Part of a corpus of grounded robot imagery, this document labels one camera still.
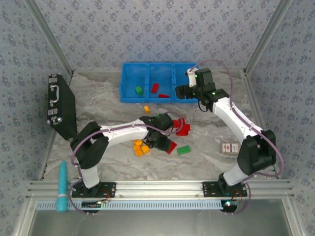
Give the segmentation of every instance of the yellow block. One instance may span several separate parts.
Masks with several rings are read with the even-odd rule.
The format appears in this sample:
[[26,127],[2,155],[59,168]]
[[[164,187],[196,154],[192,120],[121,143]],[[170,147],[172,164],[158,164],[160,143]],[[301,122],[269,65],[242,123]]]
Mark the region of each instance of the yellow block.
[[136,144],[137,146],[141,146],[142,145],[142,140],[133,140],[134,144]]
[[134,154],[136,154],[136,156],[142,156],[143,155],[140,146],[134,145],[133,150],[134,150]]
[[144,112],[146,114],[150,113],[150,108],[148,106],[143,107],[144,108]]
[[144,154],[147,154],[150,152],[150,148],[147,145],[142,146],[141,150],[143,151]]

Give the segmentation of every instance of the wallpaper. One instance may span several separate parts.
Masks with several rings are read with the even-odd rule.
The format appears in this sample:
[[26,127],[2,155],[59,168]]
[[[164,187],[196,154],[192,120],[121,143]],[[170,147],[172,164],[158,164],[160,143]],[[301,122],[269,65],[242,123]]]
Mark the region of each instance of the wallpaper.
[[244,68],[279,0],[36,0],[72,69],[223,60]]
[[295,0],[252,73],[307,231],[315,235],[315,2]]
[[0,235],[8,236],[51,134],[48,76],[62,69],[22,0],[0,9]]

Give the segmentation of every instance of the green lego brick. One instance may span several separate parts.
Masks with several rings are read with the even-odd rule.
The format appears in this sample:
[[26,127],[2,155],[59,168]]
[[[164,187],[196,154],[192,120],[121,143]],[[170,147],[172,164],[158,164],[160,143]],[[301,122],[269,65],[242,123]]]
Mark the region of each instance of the green lego brick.
[[183,154],[186,154],[188,152],[191,152],[190,147],[188,145],[184,146],[184,147],[180,147],[180,148],[177,149],[177,153],[179,155],[183,155]]
[[158,114],[158,115],[156,116],[156,118],[159,118],[161,115],[163,115],[163,114]]
[[135,87],[135,89],[136,89],[136,93],[137,93],[138,95],[142,95],[143,91],[142,91],[142,88],[141,88],[140,86]]

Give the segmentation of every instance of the black briefcase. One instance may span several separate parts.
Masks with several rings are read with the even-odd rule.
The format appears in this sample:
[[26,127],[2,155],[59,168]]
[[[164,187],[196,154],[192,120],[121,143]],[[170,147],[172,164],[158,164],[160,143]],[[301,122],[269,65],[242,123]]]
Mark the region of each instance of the black briefcase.
[[49,76],[47,123],[64,139],[77,136],[75,98],[60,74]]

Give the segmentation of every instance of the briefcase handle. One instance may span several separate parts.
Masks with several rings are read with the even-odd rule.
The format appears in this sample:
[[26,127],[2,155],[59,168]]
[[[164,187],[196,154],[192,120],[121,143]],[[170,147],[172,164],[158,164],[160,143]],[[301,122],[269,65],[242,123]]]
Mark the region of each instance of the briefcase handle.
[[58,85],[50,85],[50,90],[51,91],[54,91],[54,88],[56,88],[56,99],[55,100],[50,100],[49,103],[50,103],[50,106],[53,107],[54,106],[54,103],[58,102],[59,101],[59,86]]

